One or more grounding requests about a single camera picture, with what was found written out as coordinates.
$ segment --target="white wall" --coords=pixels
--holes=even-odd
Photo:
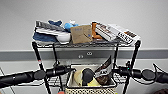
[[[35,21],[114,23],[141,36],[141,49],[167,49],[167,0],[1,0],[0,51],[32,51]]]

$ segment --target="shelf leg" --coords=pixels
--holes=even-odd
[[[134,63],[135,63],[135,59],[136,59],[136,56],[137,56],[137,53],[138,53],[138,49],[139,49],[139,47],[140,47],[140,44],[141,44],[141,41],[140,41],[140,40],[138,40],[138,41],[135,43],[135,50],[134,50],[134,53],[133,53],[133,56],[132,56],[131,66],[130,66],[129,70],[132,70],[132,69],[133,69],[133,66],[134,66]],[[129,84],[129,79],[130,79],[130,76],[127,76],[127,79],[126,79],[126,81],[125,81],[125,86],[124,86],[123,94],[126,94],[126,90],[127,90],[128,84]]]
[[[38,51],[38,49],[37,49],[37,48],[38,48],[38,47],[37,47],[37,43],[36,43],[36,42],[32,42],[32,46],[33,46],[33,49],[34,49],[34,51],[35,51],[37,60],[38,60],[38,62],[39,62],[40,69],[41,69],[41,70],[44,70],[44,67],[43,67],[43,64],[42,64],[42,61],[41,61],[41,58],[40,58],[39,51]],[[45,82],[45,86],[46,86],[46,88],[47,88],[48,94],[51,94],[50,87],[49,87],[49,84],[48,84],[48,81],[47,81],[47,77],[44,78],[44,82]]]
[[[59,65],[59,61],[57,59],[57,53],[56,53],[56,50],[55,50],[55,45],[53,43],[53,52],[54,52],[54,57],[55,57],[55,63],[54,63],[54,67],[58,66]],[[59,80],[60,80],[60,88],[61,88],[61,91],[63,91],[63,85],[62,85],[62,79],[61,79],[61,76],[59,75]]]

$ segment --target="white container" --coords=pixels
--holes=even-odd
[[[59,34],[56,36],[56,38],[61,44],[67,44],[71,39],[71,34],[70,33]]]

